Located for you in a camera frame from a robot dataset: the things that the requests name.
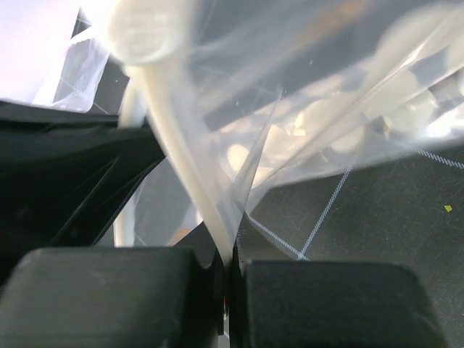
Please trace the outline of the clear dotted zip bag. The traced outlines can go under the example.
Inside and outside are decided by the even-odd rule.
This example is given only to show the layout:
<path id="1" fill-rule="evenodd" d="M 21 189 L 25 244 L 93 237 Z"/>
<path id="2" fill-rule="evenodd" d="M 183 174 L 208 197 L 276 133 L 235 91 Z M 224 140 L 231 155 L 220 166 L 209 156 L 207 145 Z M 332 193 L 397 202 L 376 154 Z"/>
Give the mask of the clear dotted zip bag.
<path id="1" fill-rule="evenodd" d="M 120 125 L 148 122 L 225 262 L 271 188 L 463 138 L 461 1 L 81 1 L 58 107 L 108 60 Z"/>

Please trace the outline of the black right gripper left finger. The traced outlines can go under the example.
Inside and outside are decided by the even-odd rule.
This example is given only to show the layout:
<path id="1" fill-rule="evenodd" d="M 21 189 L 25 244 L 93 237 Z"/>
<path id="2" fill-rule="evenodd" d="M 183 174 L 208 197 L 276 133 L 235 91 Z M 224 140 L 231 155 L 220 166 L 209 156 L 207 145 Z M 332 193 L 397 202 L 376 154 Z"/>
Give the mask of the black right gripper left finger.
<path id="1" fill-rule="evenodd" d="M 1 290 L 1 345 L 216 347 L 224 275 L 206 236 L 176 246 L 34 249 Z"/>

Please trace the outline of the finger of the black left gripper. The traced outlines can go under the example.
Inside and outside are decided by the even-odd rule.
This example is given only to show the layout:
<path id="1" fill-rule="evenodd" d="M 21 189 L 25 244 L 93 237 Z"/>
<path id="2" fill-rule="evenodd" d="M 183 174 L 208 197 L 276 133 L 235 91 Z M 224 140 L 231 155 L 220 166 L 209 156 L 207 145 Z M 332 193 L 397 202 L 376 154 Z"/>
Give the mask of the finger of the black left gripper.
<path id="1" fill-rule="evenodd" d="M 148 126 L 1 103 L 1 266 L 43 247 L 89 247 L 164 158 Z"/>

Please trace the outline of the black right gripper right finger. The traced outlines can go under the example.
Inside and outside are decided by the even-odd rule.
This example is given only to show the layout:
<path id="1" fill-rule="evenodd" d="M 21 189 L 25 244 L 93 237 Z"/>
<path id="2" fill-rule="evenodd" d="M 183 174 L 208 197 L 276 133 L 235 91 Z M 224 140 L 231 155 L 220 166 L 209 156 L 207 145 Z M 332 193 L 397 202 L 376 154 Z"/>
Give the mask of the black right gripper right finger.
<path id="1" fill-rule="evenodd" d="M 236 237 L 232 347 L 446 347 L 420 279 L 400 265 L 293 261 L 254 231 Z"/>

